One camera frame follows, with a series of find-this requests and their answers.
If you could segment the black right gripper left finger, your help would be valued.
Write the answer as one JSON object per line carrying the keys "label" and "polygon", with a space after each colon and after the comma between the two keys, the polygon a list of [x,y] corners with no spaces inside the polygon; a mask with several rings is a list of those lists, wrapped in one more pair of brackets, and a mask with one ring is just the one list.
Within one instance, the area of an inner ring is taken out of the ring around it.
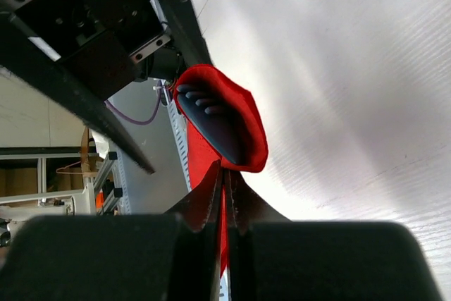
{"label": "black right gripper left finger", "polygon": [[223,171],[163,214],[39,216],[14,237],[2,300],[217,300]]}

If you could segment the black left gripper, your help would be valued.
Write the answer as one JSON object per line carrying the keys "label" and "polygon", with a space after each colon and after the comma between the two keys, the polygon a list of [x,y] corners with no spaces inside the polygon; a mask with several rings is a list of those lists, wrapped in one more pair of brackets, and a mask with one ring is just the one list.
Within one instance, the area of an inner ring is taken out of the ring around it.
{"label": "black left gripper", "polygon": [[109,138],[149,174],[154,167],[100,99],[131,82],[173,81],[183,67],[173,40],[188,66],[212,64],[191,0],[159,3],[1,0],[1,66]]}

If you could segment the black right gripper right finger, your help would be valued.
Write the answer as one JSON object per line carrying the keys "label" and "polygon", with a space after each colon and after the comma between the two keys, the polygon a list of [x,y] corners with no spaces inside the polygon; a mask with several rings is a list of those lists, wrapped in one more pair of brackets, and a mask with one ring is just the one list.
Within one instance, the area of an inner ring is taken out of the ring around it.
{"label": "black right gripper right finger", "polygon": [[232,300],[439,300],[421,248],[387,221],[291,221],[224,174]]}

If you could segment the red paper napkin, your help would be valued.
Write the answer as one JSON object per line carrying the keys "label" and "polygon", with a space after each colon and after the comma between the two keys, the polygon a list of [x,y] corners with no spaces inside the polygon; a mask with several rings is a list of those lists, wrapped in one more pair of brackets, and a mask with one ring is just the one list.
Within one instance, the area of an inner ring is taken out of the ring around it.
{"label": "red paper napkin", "polygon": [[[178,85],[193,84],[211,91],[231,110],[233,128],[243,154],[239,165],[222,157],[180,109]],[[195,232],[213,232],[220,270],[245,280],[254,275],[254,246],[250,226],[273,209],[246,184],[244,172],[261,172],[268,159],[268,144],[258,108],[250,91],[230,80],[217,68],[188,68],[174,84],[173,98],[187,120],[188,171],[192,191],[171,207]]]}

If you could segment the blue plastic fork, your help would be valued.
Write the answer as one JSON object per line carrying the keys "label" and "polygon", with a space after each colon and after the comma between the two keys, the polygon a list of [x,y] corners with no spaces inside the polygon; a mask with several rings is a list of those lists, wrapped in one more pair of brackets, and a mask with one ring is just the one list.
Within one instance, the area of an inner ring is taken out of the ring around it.
{"label": "blue plastic fork", "polygon": [[222,157],[239,165],[243,160],[242,149],[225,102],[193,84],[178,85],[176,89],[176,99],[188,121]]}

